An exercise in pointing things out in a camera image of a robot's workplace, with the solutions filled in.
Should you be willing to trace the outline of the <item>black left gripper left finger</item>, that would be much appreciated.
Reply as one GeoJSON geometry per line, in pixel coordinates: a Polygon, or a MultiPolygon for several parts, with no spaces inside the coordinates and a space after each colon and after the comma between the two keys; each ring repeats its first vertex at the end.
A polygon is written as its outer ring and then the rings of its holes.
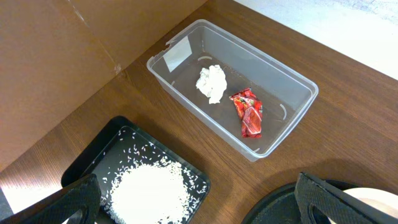
{"type": "Polygon", "coordinates": [[[100,197],[97,176],[88,174],[1,223],[94,223],[100,197]]]}

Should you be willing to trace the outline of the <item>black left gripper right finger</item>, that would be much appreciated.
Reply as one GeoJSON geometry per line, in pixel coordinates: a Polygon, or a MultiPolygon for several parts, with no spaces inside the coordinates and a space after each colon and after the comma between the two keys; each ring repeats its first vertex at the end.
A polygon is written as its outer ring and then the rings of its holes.
{"type": "Polygon", "coordinates": [[[344,193],[326,181],[299,173],[295,199],[302,223],[320,223],[318,212],[335,223],[397,223],[397,219],[344,193]]]}

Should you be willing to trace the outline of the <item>beige round plate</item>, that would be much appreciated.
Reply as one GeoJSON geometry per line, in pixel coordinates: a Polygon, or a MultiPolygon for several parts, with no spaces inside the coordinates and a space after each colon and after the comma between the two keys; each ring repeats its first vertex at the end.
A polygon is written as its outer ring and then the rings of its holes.
{"type": "Polygon", "coordinates": [[[337,211],[324,209],[335,223],[397,223],[397,195],[374,188],[331,190],[337,211]]]}

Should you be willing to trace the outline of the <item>pile of rice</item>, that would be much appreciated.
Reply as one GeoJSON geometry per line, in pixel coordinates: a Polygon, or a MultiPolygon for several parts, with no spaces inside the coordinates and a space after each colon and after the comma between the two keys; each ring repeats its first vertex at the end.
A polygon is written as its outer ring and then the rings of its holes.
{"type": "Polygon", "coordinates": [[[182,223],[190,216],[182,166],[143,164],[119,174],[109,191],[116,223],[182,223]]]}

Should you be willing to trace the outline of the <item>red candy wrapper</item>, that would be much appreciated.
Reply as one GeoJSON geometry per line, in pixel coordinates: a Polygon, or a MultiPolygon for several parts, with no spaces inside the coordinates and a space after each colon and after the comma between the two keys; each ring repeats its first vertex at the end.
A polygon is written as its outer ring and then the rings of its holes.
{"type": "Polygon", "coordinates": [[[232,96],[238,117],[241,121],[241,135],[243,138],[261,138],[262,134],[262,101],[252,92],[251,88],[244,89],[232,96]]]}

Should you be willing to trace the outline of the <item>white tissue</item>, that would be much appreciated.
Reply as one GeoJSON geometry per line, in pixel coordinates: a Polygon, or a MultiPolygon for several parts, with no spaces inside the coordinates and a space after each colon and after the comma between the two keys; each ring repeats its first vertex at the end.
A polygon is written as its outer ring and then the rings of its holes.
{"type": "Polygon", "coordinates": [[[219,65],[202,68],[196,88],[208,98],[209,104],[220,103],[227,88],[226,75],[219,65]]]}

